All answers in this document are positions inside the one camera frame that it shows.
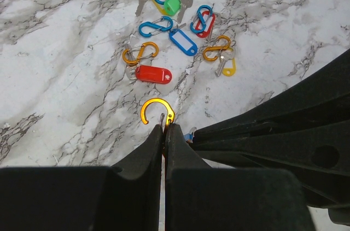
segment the red key tag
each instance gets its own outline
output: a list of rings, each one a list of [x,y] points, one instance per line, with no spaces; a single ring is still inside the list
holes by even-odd
[[[208,17],[209,17],[209,11],[208,11],[208,10],[204,11],[204,12],[202,13],[202,16],[203,16],[203,18],[204,18],[205,20],[208,19]],[[212,29],[213,26],[214,26],[215,18],[216,18],[215,14],[213,14],[212,16],[210,16],[210,19],[207,20],[207,27],[205,28],[205,30],[204,30],[203,32],[197,33],[197,36],[198,36],[198,37],[200,37],[200,38],[206,38],[206,37],[208,37],[208,35],[210,34],[211,29]],[[196,29],[196,30],[202,29],[202,23],[201,23],[201,21],[198,21],[198,23],[197,23],[195,29]]]
[[[172,79],[172,74],[168,69],[153,66],[139,66],[136,68],[135,75],[140,81],[164,85]]]

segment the plastic key label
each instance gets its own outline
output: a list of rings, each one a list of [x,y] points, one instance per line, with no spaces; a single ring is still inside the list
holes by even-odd
[[[165,0],[164,10],[168,15],[175,15],[180,9],[180,0]]]
[[[169,38],[188,56],[194,56],[198,52],[197,45],[180,29],[171,30]]]
[[[225,76],[233,76],[236,73],[236,61],[232,59],[232,68],[224,68],[222,74]]]
[[[197,35],[198,37],[200,37],[200,38],[206,38],[206,37],[208,37],[209,34],[210,34],[210,32],[211,32],[211,30],[212,30],[212,28],[214,27],[214,23],[215,23],[215,18],[216,18],[216,16],[215,16],[215,14],[213,14],[212,16],[209,16],[209,13],[210,13],[209,11],[204,11],[204,12],[202,13],[202,16],[203,16],[204,20],[206,20],[208,24],[207,24],[207,26],[206,26],[206,28],[204,29],[203,32],[201,32],[201,33],[196,33],[196,35]],[[202,23],[201,23],[200,20],[198,20],[195,30],[201,30],[201,29],[203,29]]]
[[[140,81],[164,85],[172,79],[172,74],[168,69],[154,66],[139,66],[135,70],[135,75]]]

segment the yellow key tag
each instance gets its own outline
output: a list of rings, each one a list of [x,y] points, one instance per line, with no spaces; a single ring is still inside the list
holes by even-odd
[[[224,68],[223,75],[225,76],[233,76],[236,73],[236,61],[232,59],[232,68]]]
[[[158,11],[162,15],[168,15],[167,12],[163,9],[163,7],[160,4],[158,4],[155,0],[152,0],[152,2],[154,3],[154,5],[157,7]]]

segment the white marble table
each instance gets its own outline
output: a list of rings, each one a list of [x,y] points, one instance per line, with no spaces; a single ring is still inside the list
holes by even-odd
[[[350,0],[194,0],[183,29],[202,4],[223,21],[213,36],[237,41],[237,72],[217,78],[218,63],[184,55],[167,34],[138,34],[161,14],[151,1],[0,0],[0,165],[110,165],[148,135],[167,100],[187,133],[239,115],[295,85],[350,45]],[[171,70],[167,85],[130,81],[124,44],[156,42],[152,66]]]

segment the orange hook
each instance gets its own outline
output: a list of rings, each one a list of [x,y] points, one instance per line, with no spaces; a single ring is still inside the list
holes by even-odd
[[[213,58],[207,57],[207,52],[209,51],[224,51],[227,50],[231,46],[231,39],[225,35],[220,35],[215,41],[214,44],[216,44],[219,40],[224,39],[227,41],[225,45],[222,46],[208,46],[203,51],[203,58],[207,61],[215,61],[218,59],[219,55],[215,55]]]
[[[144,52],[144,49],[147,47],[147,46],[152,46],[154,47],[155,49],[155,52],[153,52],[152,54],[150,55],[147,55],[147,56],[142,56],[143,55],[143,52]],[[136,60],[129,60],[127,57],[126,57],[126,54],[130,54],[134,51],[137,51],[137,49],[139,48],[139,52],[138,52],[138,55],[137,55],[137,58]],[[142,45],[140,46],[135,46],[131,49],[125,49],[123,52],[122,52],[122,59],[127,63],[127,64],[137,64],[141,59],[144,59],[144,58],[149,58],[149,57],[156,57],[158,55],[158,52],[159,52],[159,48],[158,46],[153,43],[153,42],[146,42],[146,43],[143,43]]]
[[[143,106],[141,108],[141,120],[142,120],[142,122],[145,125],[148,124],[148,120],[146,118],[146,109],[151,103],[161,103],[162,105],[165,106],[166,110],[168,111],[168,114],[166,117],[166,122],[165,122],[165,130],[166,130],[168,128],[168,126],[174,121],[175,113],[174,113],[174,110],[169,105],[169,103],[161,98],[152,98],[143,104]]]

